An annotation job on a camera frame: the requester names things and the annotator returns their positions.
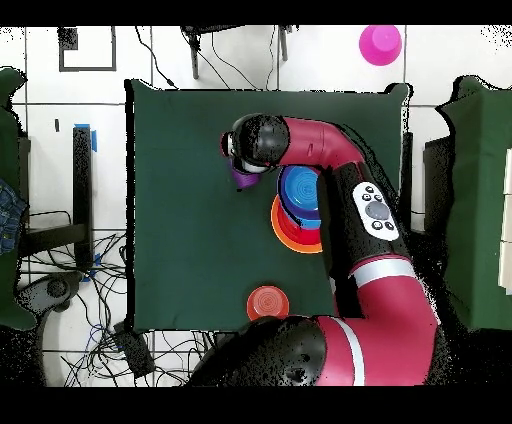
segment black button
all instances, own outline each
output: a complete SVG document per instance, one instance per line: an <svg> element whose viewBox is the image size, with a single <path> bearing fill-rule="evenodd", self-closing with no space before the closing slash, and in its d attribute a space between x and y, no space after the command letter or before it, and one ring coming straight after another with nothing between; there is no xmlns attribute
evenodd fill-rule
<svg viewBox="0 0 512 424"><path fill-rule="evenodd" d="M384 203L370 202L366 205L365 212L373 219L386 221L389 218L389 209Z"/></svg>

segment white control panel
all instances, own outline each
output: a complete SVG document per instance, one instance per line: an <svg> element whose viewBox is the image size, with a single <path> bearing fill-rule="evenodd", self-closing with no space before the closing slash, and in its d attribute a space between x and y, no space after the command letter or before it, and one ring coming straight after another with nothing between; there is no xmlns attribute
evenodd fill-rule
<svg viewBox="0 0 512 424"><path fill-rule="evenodd" d="M398 238L398 229L391 210L375 184L358 184L352 192L352 197L368 234L386 241Z"/></svg>

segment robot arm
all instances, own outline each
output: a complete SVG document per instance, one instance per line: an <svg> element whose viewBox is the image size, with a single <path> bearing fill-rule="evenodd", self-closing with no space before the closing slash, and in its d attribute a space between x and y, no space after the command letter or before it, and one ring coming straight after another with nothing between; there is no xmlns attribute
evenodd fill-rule
<svg viewBox="0 0 512 424"><path fill-rule="evenodd" d="M217 360L230 357L231 371L216 360L210 366L204 361L191 381L217 372L224 375L224 384L422 384L437 321L399 223L356 145L325 122L254 114L222 135L221 150L242 173L280 165L322 170L317 191L327 273L338 283L354 280L364 318L287 317L255 323L258 331L248 330L242 342L231 340L219 349ZM249 338L259 340L252 350L247 350ZM271 352L287 360L269 364ZM253 374L244 374L248 369ZM297 379L293 370L302 370L302 377ZM268 378L255 381L254 373Z"/></svg>

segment table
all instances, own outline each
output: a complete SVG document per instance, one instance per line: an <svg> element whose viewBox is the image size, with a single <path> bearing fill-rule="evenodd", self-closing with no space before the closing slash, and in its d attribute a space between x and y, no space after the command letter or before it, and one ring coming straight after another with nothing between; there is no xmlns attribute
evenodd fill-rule
<svg viewBox="0 0 512 424"><path fill-rule="evenodd" d="M255 112L347 124L398 189L408 86L381 94L162 91L132 80L131 89L134 328L237 330L248 321L249 294L264 283L285 291L292 314L333 314L322 255L292 252L273 233L277 172L237 192L220 134Z"/></svg>

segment red cup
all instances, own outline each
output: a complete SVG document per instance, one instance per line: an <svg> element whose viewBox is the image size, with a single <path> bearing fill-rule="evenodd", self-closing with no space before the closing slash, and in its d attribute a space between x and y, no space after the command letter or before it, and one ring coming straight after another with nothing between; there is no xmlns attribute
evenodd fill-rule
<svg viewBox="0 0 512 424"><path fill-rule="evenodd" d="M261 286L247 299L247 315L251 321L261 317L284 317L290 312L290 303L284 292L274 286Z"/></svg>

